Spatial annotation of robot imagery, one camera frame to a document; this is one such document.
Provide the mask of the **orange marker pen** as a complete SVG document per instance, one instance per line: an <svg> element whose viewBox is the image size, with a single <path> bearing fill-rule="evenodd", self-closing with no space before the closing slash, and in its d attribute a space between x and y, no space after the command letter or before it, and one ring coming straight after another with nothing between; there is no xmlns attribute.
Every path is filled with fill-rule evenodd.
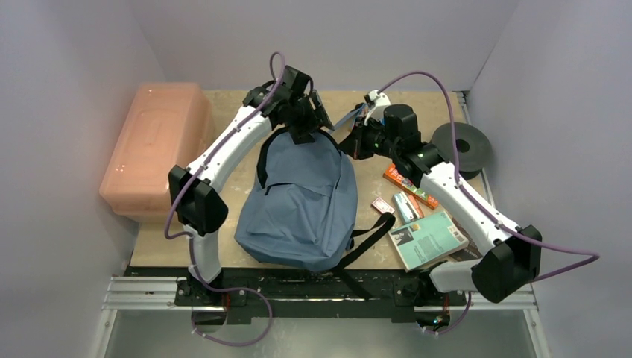
<svg viewBox="0 0 632 358"><path fill-rule="evenodd" d="M408 195L408 200L411 202L417 217L419 219L424 218L425 217L424 212L423 212L419 202L417 201L417 199L413 195Z"/></svg>

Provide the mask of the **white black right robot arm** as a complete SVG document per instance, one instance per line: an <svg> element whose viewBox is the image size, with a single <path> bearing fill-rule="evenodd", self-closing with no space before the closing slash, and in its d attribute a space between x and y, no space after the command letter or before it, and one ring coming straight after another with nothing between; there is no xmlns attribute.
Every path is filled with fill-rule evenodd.
<svg viewBox="0 0 632 358"><path fill-rule="evenodd" d="M445 262L425 270L420 297L435 304L447 292L478 292L499 303L540 273L542 236L533 226L519 226L496 211L460 176L435 145L424 142L417 116L406 104L378 108L381 120L367 116L355 123L340 149L355 160L374 155L392 160L396 170L435 197L473 239L480 260Z"/></svg>

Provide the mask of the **dark brown book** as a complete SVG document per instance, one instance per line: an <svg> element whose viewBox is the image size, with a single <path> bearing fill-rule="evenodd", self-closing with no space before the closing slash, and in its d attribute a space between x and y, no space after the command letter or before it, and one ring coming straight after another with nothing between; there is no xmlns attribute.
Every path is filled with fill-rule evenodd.
<svg viewBox="0 0 632 358"><path fill-rule="evenodd" d="M477 245L470 237L469 233L462 227L462 225L456 220L456 218L452 218L452 222L461 233L461 235L468 240L468 245L459 251L455 251L449 256L456 262L481 259L483 257L483 254L481 254L481 252L478 250Z"/></svg>

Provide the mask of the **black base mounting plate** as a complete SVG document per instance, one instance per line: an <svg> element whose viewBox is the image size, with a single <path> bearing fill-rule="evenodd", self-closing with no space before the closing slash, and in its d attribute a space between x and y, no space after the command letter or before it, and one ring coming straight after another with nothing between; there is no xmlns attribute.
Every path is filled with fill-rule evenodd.
<svg viewBox="0 0 632 358"><path fill-rule="evenodd" d="M211 282L212 292L185 268L129 267L126 277L175 280L172 306L191 308L202 327L250 324L254 318L382 318L443 328L449 310L463 307L464 293L437 293L422 273L397 269L347 269L312 274L286 268L226 268Z"/></svg>

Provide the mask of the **orange treehouse book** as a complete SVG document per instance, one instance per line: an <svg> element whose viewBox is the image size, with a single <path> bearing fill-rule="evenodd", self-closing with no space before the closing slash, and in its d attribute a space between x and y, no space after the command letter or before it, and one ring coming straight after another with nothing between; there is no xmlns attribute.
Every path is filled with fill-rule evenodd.
<svg viewBox="0 0 632 358"><path fill-rule="evenodd" d="M440 203L436 198L417 188L409 179L402 176L393 163L386 168L382 176L404 192L413 195L421 204L428 208L434 210L439 207Z"/></svg>

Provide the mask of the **blue grey backpack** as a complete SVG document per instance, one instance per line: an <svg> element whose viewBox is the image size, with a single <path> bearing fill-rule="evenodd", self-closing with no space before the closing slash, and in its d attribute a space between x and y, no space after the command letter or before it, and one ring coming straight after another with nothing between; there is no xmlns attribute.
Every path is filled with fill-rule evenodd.
<svg viewBox="0 0 632 358"><path fill-rule="evenodd" d="M354 295L371 299L345 269L394 226L395 217L386 212L371 228L356 229L353 165L328 133L311 138L296 144L280 128L264 141L235 240L261 263L330 272Z"/></svg>

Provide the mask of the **pink plastic storage box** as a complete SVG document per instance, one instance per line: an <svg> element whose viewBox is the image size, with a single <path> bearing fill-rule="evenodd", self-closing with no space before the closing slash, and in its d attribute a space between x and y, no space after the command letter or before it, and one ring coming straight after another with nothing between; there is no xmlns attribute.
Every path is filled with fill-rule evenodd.
<svg viewBox="0 0 632 358"><path fill-rule="evenodd" d="M210 117L211 104L194 82L141 84L99 189L113 212L136 222L164 220L168 173L204 151Z"/></svg>

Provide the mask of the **aluminium frame rails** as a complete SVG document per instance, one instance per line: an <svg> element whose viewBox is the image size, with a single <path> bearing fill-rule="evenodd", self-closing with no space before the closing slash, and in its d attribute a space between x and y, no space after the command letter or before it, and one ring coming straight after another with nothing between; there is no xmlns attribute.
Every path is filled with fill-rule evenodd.
<svg viewBox="0 0 632 358"><path fill-rule="evenodd" d="M290 120L295 112L306 121L301 128ZM310 318L328 314L354 316L363 307L377 313L386 300L394 308L386 315L402 321L418 306L444 302L452 292L478 293L499 303L535 281L540 271L540 232L521 226L497 211L469 184L470 169L462 169L458 148L438 148L424 142L414 124L414 111L392 104L384 89L370 91L354 110L350 135L336 149L341 158L364 160L375 155L389 158L412 184L435 197L475 242L481 258L440 261L419 274L391 274L370 269L348 269L393 226L395 218L382 214L366 231L365 241L321 273L289 268L213 268L205 257L218 241L228 209L221 186L256 141L263 142L256 168L256 185L269 193L273 184L265 171L271 143L290 133L304 139L308 129L320 129L329 120L317 91L297 99L289 93L273 94L257 87L225 132L190 167L175 167L172 210L179 214L188 268L151 268L147 275L114 278L107 290L107 310L159 310L180 308L191 313L223 312L228 322L242 324L246 313L273 318L304 309Z"/></svg>

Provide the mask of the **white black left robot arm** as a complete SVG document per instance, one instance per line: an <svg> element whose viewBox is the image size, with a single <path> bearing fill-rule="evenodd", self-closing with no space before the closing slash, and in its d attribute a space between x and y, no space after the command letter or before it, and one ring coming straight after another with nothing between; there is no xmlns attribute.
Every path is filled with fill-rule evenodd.
<svg viewBox="0 0 632 358"><path fill-rule="evenodd" d="M332 127L312 78L291 66L249 91L216 141L190 164L176 165L168 173L171 208L164 236L177 238L169 230L172 219L178 219L183 226L180 235L188 240L189 272L197 279L193 295L202 304L215 304L222 295L222 285L215 280L221 273L218 234L229 210L221 190L254 145L275 127L287 130L298 142L322 127Z"/></svg>

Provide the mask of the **black filament spool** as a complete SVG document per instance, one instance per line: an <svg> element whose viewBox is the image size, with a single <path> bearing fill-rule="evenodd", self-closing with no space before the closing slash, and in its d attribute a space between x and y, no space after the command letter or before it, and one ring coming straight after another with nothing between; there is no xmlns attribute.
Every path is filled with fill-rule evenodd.
<svg viewBox="0 0 632 358"><path fill-rule="evenodd" d="M492 145L482 131L467 123L456 122L455 135L460 175L465 180L473 179L491 161ZM453 161L450 123L441 125L434 131L431 143L442 151L451 162Z"/></svg>

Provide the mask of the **teal white stapler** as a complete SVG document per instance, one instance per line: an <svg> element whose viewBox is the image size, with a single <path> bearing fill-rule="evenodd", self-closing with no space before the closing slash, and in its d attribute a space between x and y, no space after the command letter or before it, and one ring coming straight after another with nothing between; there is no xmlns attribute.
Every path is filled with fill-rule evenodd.
<svg viewBox="0 0 632 358"><path fill-rule="evenodd" d="M414 205L404 192L394 194L393 202L404 224L414 222L420 218Z"/></svg>

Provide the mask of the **teal paperback book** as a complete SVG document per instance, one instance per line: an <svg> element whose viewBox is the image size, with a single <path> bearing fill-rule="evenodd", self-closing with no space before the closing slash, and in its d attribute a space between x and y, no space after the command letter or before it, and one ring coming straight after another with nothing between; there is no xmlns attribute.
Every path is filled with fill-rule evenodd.
<svg viewBox="0 0 632 358"><path fill-rule="evenodd" d="M440 262L470 243L445 211L393 229L388 235L406 272Z"/></svg>

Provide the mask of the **blue paperback book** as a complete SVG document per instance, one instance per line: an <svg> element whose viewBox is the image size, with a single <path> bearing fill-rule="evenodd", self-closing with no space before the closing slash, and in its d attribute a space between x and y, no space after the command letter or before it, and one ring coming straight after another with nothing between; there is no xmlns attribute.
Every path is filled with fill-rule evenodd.
<svg viewBox="0 0 632 358"><path fill-rule="evenodd" d="M330 133L335 132L336 130L342 128L343 126L345 126L345 124L348 121L351 121L351 128L353 128L353 123L355 122L355 120L359 117L362 116L362 113L364 112L364 109L366 108L366 104L362 103L362 104L358 104L355 106L355 108L353 110L351 110L350 112L348 112L346 115L344 115L339 121L337 121L334 124L334 127L332 130L330 130Z"/></svg>

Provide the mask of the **small red white card box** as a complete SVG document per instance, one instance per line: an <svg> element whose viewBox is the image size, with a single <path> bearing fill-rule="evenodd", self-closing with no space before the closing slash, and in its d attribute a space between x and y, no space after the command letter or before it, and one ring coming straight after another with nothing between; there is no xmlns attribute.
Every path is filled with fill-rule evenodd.
<svg viewBox="0 0 632 358"><path fill-rule="evenodd" d="M380 214L393 214L395 212L395 209L381 197L377 197L376 199L374 199L370 206Z"/></svg>

